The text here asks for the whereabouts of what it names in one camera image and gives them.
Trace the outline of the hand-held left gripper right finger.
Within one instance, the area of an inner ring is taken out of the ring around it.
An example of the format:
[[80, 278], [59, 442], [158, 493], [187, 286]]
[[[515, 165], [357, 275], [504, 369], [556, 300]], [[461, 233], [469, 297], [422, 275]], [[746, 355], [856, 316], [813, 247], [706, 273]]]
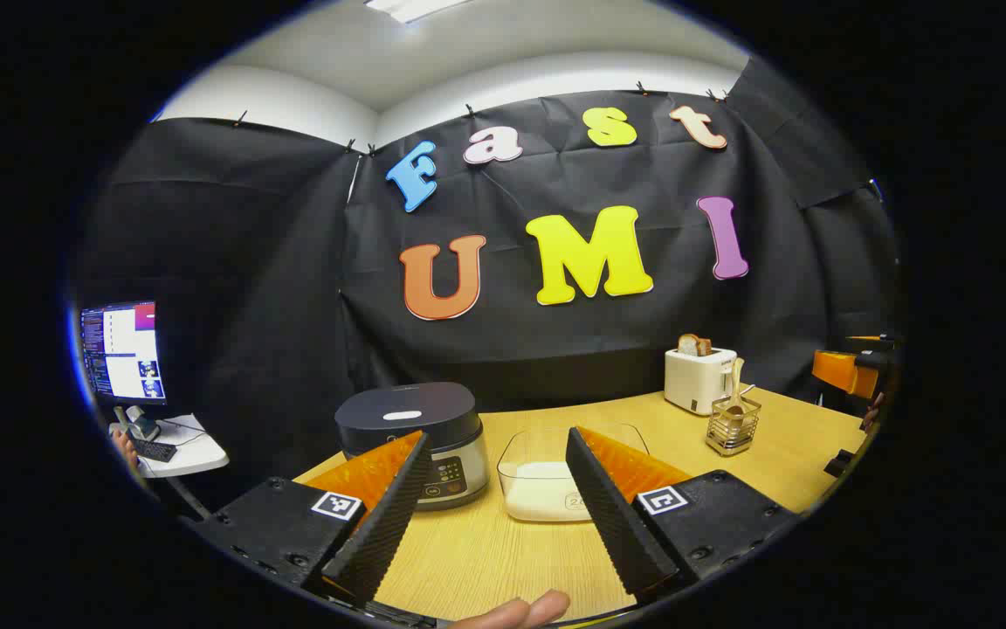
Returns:
[[650, 604], [715, 576], [799, 522], [718, 469], [690, 475], [588, 427], [566, 462], [625, 592]]

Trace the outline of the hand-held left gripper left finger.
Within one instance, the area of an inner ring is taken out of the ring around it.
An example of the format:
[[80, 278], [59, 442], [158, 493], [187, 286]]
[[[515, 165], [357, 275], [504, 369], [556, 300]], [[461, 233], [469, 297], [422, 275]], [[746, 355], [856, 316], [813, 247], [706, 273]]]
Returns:
[[193, 529], [264, 576], [348, 604], [374, 600], [431, 469], [411, 432], [299, 483], [260, 482]]

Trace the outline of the white rice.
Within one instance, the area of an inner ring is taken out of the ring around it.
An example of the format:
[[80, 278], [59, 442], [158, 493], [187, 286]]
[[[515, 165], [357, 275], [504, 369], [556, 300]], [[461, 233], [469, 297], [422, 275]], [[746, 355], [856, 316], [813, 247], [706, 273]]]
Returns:
[[586, 522], [586, 504], [567, 463], [531, 461], [498, 464], [508, 516], [523, 522]]

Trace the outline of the black and silver rice cooker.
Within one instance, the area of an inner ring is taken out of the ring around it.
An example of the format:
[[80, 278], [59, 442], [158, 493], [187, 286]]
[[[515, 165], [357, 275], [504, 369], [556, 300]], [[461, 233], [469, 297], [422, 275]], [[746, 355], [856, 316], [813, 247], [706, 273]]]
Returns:
[[412, 432], [430, 438], [431, 468], [417, 510], [476, 501], [490, 483], [483, 423], [462, 384], [434, 382], [360, 391], [334, 415], [341, 451], [352, 459]]

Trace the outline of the clear wire chopstick holder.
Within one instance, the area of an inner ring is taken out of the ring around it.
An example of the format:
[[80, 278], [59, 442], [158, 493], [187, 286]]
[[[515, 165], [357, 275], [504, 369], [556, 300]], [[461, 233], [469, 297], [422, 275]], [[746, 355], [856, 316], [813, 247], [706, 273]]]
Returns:
[[723, 457], [750, 449], [757, 433], [761, 404], [742, 397], [738, 404], [722, 397], [712, 404], [706, 428], [706, 444]]

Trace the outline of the clear plastic container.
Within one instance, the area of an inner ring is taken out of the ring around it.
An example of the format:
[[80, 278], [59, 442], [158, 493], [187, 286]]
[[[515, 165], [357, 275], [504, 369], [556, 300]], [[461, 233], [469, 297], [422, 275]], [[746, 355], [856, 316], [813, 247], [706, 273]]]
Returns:
[[[569, 442], [569, 427], [560, 426], [540, 426], [530, 427], [524, 431], [514, 434], [504, 447], [500, 455], [500, 462], [524, 463], [531, 461], [558, 461], [566, 462], [566, 454]], [[534, 522], [534, 524], [576, 524], [577, 522]]]

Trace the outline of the white toaster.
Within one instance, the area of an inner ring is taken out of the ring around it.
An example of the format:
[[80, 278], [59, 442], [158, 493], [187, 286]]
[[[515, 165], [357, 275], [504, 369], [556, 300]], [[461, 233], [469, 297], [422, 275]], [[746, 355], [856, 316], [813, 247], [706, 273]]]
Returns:
[[699, 417], [709, 417], [713, 403], [731, 397], [732, 366], [737, 353], [714, 348], [706, 356], [689, 356], [676, 349], [665, 353], [664, 397], [667, 402]]

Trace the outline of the white side table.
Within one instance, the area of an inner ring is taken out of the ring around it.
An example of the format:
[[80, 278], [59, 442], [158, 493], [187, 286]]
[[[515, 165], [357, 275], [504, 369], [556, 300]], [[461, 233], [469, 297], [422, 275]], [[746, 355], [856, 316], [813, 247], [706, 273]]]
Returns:
[[161, 432], [155, 440], [176, 446], [168, 462], [139, 458], [135, 471], [145, 479], [175, 478], [206, 473], [227, 466], [229, 457], [193, 415], [156, 420]]

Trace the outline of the small white desk device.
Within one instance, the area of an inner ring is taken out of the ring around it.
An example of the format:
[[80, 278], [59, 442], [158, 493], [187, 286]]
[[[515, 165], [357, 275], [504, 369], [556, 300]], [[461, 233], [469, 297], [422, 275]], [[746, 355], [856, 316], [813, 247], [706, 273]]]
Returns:
[[142, 439], [142, 441], [153, 441], [153, 439], [159, 437], [161, 427], [155, 419], [145, 414], [143, 407], [139, 405], [129, 406], [125, 410], [125, 417], [128, 419], [129, 433], [131, 433], [133, 438]]

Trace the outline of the computer monitor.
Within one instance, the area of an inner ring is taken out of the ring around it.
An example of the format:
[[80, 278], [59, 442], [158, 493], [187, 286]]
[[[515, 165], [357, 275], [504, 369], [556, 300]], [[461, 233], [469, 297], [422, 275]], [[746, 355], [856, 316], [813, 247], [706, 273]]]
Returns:
[[79, 312], [83, 373], [109, 402], [168, 402], [157, 354], [156, 302], [107, 304]]

